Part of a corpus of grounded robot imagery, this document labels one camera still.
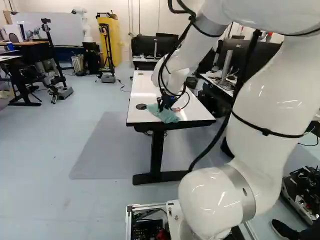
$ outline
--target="black shoe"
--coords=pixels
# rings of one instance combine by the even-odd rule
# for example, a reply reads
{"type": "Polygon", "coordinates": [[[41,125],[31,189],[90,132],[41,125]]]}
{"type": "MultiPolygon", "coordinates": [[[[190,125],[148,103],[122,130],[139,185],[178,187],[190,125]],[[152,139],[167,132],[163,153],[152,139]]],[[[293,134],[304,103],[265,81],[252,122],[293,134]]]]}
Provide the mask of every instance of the black shoe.
{"type": "Polygon", "coordinates": [[[275,233],[284,240],[299,240],[299,232],[291,229],[283,222],[273,219],[271,227],[275,233]]]}

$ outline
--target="computer monitor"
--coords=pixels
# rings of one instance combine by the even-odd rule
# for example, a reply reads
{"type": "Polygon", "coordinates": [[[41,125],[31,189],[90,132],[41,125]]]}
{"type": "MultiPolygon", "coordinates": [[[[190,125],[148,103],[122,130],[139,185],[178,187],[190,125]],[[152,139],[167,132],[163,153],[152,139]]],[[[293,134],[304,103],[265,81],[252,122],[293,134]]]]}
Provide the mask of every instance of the computer monitor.
{"type": "Polygon", "coordinates": [[[134,49],[135,55],[143,54],[144,56],[153,55],[155,51],[155,36],[137,35],[134,38],[134,49]]]}
{"type": "Polygon", "coordinates": [[[177,42],[175,36],[157,36],[157,48],[156,55],[158,57],[163,57],[168,54],[177,42]]]}
{"type": "Polygon", "coordinates": [[[157,32],[155,34],[156,37],[172,37],[175,39],[175,41],[178,41],[179,35],[178,34],[170,34],[170,33],[162,33],[162,32],[157,32]]]}
{"type": "Polygon", "coordinates": [[[163,57],[174,47],[177,37],[173,36],[145,36],[138,35],[131,42],[133,55],[143,54],[145,57],[155,53],[155,40],[157,42],[156,56],[163,57]]]}
{"type": "MultiPolygon", "coordinates": [[[[219,69],[223,69],[227,51],[232,50],[233,54],[230,65],[233,66],[233,72],[239,69],[239,71],[236,74],[239,75],[245,63],[245,58],[249,44],[250,40],[225,38],[223,40],[223,46],[220,51],[220,55],[216,65],[219,67],[219,69]]],[[[280,46],[281,44],[279,43],[263,41],[257,42],[255,49],[253,50],[253,53],[250,57],[245,72],[244,81],[251,78],[254,74],[256,74],[256,72],[263,68],[267,64],[267,62],[269,62],[270,59],[278,52],[280,46]]]]}

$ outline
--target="white robotic arm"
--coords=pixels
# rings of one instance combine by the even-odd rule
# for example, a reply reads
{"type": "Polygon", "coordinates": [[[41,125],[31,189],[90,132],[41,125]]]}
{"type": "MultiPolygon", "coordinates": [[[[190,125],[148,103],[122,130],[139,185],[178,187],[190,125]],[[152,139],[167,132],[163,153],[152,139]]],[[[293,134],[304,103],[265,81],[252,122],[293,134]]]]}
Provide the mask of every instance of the white robotic arm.
{"type": "MultiPolygon", "coordinates": [[[[237,95],[226,131],[235,158],[221,167],[193,171],[180,183],[184,218],[207,240],[222,239],[231,227],[266,212],[278,199],[287,158],[320,106],[320,2],[207,0],[200,14],[212,22],[216,32],[207,32],[211,35],[231,21],[291,35],[237,95]]],[[[170,92],[179,91],[183,69],[199,63],[215,41],[191,27],[163,70],[170,92]]],[[[157,65],[152,77],[156,85],[159,69],[157,65]]]]}
{"type": "Polygon", "coordinates": [[[87,13],[87,9],[83,8],[83,7],[74,7],[71,11],[72,14],[79,14],[81,16],[81,20],[82,20],[82,29],[83,29],[83,41],[85,43],[93,43],[94,39],[91,35],[91,27],[88,24],[88,18],[86,18],[85,14],[87,13]]]}

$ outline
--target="teal cloth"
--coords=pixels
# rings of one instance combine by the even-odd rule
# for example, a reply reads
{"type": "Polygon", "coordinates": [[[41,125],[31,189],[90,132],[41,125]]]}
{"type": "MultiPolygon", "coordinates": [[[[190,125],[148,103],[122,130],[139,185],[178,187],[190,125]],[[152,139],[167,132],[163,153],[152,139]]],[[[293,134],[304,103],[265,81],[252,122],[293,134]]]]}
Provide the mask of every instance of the teal cloth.
{"type": "Polygon", "coordinates": [[[180,118],[178,116],[176,116],[176,113],[173,112],[170,109],[163,109],[162,112],[159,112],[159,108],[158,108],[158,104],[151,104],[151,105],[147,105],[146,109],[152,113],[154,116],[158,117],[159,119],[161,119],[162,122],[164,122],[165,124],[168,123],[177,123],[180,121],[180,118]]]}

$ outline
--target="yellow cabinet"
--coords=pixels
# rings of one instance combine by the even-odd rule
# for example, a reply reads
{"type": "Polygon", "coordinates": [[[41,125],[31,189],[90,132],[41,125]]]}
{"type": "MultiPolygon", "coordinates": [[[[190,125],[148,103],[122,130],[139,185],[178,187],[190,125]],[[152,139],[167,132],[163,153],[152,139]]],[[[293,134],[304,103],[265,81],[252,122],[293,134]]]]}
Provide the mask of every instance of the yellow cabinet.
{"type": "MultiPolygon", "coordinates": [[[[110,32],[111,52],[114,66],[118,66],[122,61],[121,38],[118,20],[111,17],[97,17],[98,24],[108,24],[110,32]]],[[[105,41],[105,35],[100,33],[101,50],[103,52],[103,60],[106,61],[108,38],[105,41]]]]}

